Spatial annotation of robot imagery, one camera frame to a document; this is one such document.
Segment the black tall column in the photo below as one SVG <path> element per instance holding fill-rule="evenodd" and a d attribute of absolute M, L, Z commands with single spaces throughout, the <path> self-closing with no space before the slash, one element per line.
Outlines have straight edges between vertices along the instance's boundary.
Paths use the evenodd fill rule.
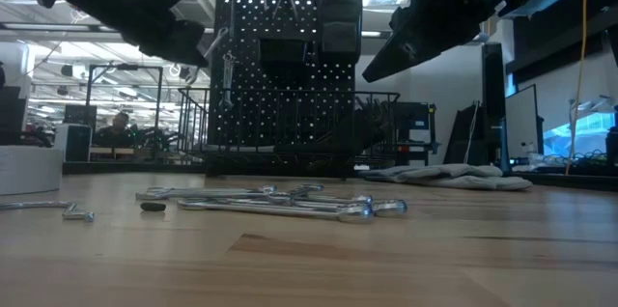
<path fill-rule="evenodd" d="M 504 64 L 499 42 L 482 45 L 482 84 L 485 142 L 490 161 L 495 161 L 501 157 L 505 121 Z"/>

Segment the black leaning boards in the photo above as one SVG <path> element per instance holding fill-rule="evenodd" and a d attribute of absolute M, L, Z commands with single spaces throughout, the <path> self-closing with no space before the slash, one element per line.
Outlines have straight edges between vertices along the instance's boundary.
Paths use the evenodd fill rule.
<path fill-rule="evenodd" d="M 483 120 L 483 106 L 476 103 L 457 112 L 443 158 L 444 164 L 483 165 L 487 162 Z"/>

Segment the white masking tape roll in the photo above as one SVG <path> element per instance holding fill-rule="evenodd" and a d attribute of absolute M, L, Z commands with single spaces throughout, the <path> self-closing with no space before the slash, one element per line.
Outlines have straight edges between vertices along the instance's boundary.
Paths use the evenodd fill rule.
<path fill-rule="evenodd" d="M 53 148 L 0 146 L 0 196 L 58 190 L 63 154 Z"/>

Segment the short black bin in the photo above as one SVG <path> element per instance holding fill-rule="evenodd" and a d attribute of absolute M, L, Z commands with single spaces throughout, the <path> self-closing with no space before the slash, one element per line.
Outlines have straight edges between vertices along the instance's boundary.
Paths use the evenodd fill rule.
<path fill-rule="evenodd" d="M 259 60 L 266 70 L 299 70 L 306 66 L 309 42 L 298 39 L 260 39 Z"/>

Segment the black box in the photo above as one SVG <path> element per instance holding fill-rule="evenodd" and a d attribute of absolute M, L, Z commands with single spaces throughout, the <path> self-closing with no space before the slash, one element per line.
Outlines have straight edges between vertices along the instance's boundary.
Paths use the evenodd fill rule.
<path fill-rule="evenodd" d="M 19 143 L 26 109 L 26 99 L 19 94 L 19 87 L 0 89 L 0 146 Z"/>

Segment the grey striped work glove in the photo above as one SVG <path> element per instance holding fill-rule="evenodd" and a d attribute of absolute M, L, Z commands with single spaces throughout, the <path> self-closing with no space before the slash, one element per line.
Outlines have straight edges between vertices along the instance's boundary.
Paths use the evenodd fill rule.
<path fill-rule="evenodd" d="M 425 167 L 396 166 L 386 169 L 361 171 L 358 175 L 366 181 L 384 181 L 429 187 L 522 191 L 533 185 L 521 177 L 505 177 L 492 165 L 442 164 Z"/>

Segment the blue lit screen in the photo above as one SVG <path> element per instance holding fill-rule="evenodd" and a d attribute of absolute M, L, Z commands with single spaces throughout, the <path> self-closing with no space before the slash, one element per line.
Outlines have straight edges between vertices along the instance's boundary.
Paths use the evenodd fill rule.
<path fill-rule="evenodd" d="M 576 122 L 575 158 L 606 152 L 606 136 L 616 125 L 615 115 L 595 113 Z M 571 129 L 569 124 L 546 130 L 543 133 L 544 153 L 568 157 L 571 151 Z"/>

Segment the black equipment cart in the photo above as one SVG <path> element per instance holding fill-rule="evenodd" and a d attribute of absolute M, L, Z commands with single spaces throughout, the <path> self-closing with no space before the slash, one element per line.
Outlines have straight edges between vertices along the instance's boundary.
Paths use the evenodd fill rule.
<path fill-rule="evenodd" d="M 427 102 L 395 103 L 396 166 L 422 161 L 429 165 L 429 156 L 437 154 L 434 104 Z"/>

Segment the white box appliance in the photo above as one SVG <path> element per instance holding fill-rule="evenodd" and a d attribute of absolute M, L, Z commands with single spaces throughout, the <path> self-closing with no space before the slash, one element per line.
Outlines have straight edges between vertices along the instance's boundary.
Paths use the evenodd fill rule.
<path fill-rule="evenodd" d="M 54 148 L 62 152 L 64 162 L 89 162 L 92 129 L 87 125 L 56 126 Z"/>

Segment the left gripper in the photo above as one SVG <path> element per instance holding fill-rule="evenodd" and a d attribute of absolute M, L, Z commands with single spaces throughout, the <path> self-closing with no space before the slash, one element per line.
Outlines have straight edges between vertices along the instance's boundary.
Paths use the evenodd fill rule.
<path fill-rule="evenodd" d="M 166 0 L 98 0 L 96 8 L 96 19 L 143 53 L 200 68 L 210 64 L 201 42 L 204 25 L 177 19 Z"/>

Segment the white panel black frame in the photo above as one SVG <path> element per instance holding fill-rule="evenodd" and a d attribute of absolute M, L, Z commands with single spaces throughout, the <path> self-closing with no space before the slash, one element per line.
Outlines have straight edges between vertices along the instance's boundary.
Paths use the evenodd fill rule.
<path fill-rule="evenodd" d="M 543 154 L 542 118 L 538 113 L 536 86 L 531 85 L 505 98 L 506 137 L 511 159 Z"/>

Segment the white column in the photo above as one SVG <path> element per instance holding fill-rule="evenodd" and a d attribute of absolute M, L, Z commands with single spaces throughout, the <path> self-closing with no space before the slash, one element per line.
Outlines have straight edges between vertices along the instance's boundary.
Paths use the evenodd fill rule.
<path fill-rule="evenodd" d="M 11 87 L 30 85 L 35 65 L 35 52 L 21 42 L 0 42 L 0 62 L 3 63 L 5 84 Z"/>

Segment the tall black bin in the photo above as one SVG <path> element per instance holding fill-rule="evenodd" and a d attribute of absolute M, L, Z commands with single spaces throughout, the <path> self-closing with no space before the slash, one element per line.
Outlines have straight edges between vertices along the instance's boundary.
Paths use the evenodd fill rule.
<path fill-rule="evenodd" d="M 356 64 L 361 54 L 362 0 L 317 0 L 316 8 L 319 58 Z"/>

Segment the large chrome combination wrench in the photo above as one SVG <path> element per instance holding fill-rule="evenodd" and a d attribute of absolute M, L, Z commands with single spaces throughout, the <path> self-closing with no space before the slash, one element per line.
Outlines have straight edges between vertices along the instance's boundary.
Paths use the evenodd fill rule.
<path fill-rule="evenodd" d="M 188 202 L 178 201 L 178 207 L 185 210 L 225 210 L 292 217 L 327 218 L 343 223 L 367 223 L 375 219 L 369 206 L 349 206 L 338 209 L 316 209 L 294 206 L 255 205 L 241 203 Z"/>

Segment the person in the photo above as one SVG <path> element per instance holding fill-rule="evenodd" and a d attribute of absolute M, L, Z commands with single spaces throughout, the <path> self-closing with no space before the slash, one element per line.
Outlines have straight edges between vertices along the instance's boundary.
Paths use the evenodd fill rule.
<path fill-rule="evenodd" d="M 93 144 L 106 148 L 132 148 L 133 134 L 126 128 L 129 116 L 120 112 L 115 115 L 111 126 L 98 130 L 93 138 Z"/>

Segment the black metal stand frame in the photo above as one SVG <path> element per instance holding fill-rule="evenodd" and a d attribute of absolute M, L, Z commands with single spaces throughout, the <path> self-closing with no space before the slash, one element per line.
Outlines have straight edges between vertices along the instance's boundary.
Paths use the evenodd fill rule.
<path fill-rule="evenodd" d="M 145 72 L 149 72 L 150 70 L 156 70 L 158 72 L 158 76 L 154 79 L 156 80 L 156 103 L 155 103 L 155 117 L 154 117 L 154 127 L 159 127 L 159 111 L 161 109 L 161 95 L 162 95 L 162 86 L 163 86 L 163 67 L 157 66 L 144 66 L 138 64 L 113 64 L 109 63 L 106 65 L 90 65 L 88 67 L 88 81 L 87 81 L 87 92 L 85 105 L 87 109 L 91 107 L 91 96 L 92 96 L 92 88 L 97 79 L 103 76 L 108 70 L 144 70 Z"/>

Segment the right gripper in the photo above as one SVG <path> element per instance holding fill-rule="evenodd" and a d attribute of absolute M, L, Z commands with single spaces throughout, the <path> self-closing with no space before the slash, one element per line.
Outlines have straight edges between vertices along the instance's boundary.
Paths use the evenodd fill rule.
<path fill-rule="evenodd" d="M 363 71 L 376 82 L 472 41 L 504 0 L 410 0 L 391 18 L 392 37 Z"/>

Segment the black metal pegboard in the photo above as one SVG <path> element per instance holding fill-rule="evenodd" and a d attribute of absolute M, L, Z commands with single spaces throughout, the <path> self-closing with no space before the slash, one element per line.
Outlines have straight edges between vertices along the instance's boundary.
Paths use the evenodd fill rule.
<path fill-rule="evenodd" d="M 301 166 L 363 149 L 355 108 L 362 0 L 216 0 L 208 143 L 219 156 Z"/>

